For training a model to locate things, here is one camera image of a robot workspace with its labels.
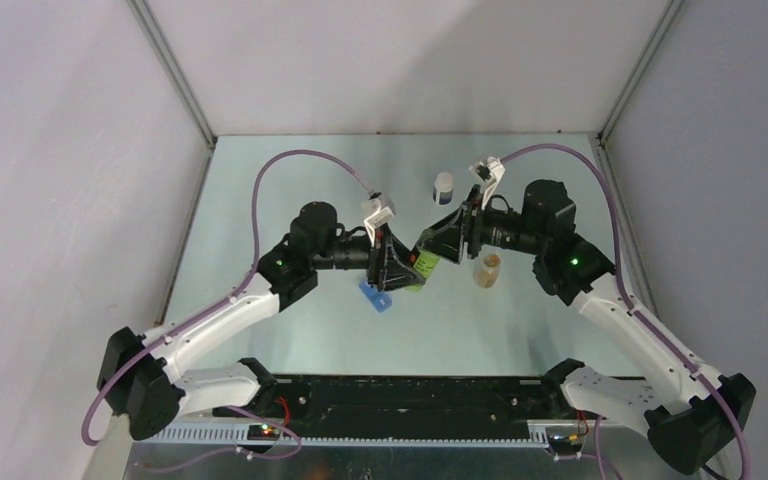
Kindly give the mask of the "blue pill organizer box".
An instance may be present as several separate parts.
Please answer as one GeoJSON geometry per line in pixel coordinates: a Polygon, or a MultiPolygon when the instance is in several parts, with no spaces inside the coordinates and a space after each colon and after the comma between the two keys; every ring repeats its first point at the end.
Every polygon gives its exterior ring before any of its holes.
{"type": "Polygon", "coordinates": [[[388,292],[380,291],[365,281],[360,282],[358,288],[376,312],[383,313],[392,307],[392,297],[388,292]]]}

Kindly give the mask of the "clear amber pill bottle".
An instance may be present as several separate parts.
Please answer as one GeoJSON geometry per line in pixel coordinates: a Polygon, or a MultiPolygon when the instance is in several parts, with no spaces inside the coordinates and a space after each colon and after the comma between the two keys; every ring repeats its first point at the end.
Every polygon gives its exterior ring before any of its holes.
{"type": "Polygon", "coordinates": [[[500,270],[501,258],[497,254],[484,255],[474,262],[473,280],[480,288],[491,288],[496,284],[500,270]]]}

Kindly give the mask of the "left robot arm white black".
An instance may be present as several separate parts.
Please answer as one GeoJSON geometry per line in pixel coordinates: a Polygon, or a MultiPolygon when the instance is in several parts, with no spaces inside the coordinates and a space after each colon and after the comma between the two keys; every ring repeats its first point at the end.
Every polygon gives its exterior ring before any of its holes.
{"type": "Polygon", "coordinates": [[[112,334],[97,388],[129,435],[146,440],[190,413],[242,407],[264,416],[276,403],[270,372],[254,358],[222,368],[196,368],[197,361],[236,334],[288,309],[318,285],[321,270],[362,270],[379,292],[423,285],[410,250],[386,223],[374,219],[345,230],[326,202],[304,205],[281,241],[258,259],[254,272],[226,298],[197,314],[192,323],[136,334],[112,334]]]}

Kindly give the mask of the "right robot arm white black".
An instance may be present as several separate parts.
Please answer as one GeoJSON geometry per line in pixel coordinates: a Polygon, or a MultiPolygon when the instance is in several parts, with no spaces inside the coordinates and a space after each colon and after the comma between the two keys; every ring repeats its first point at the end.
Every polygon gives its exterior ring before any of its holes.
{"type": "Polygon", "coordinates": [[[457,210],[420,236],[418,248],[453,263],[477,258],[484,246],[532,256],[541,288],[601,328],[644,378],[617,380],[568,359],[544,376],[545,411],[606,417],[645,437],[677,472],[703,470],[745,428],[757,395],[753,383],[702,360],[622,287],[618,267],[576,233],[576,205],[562,183],[531,182],[521,211],[491,203],[474,186],[457,210]]]}

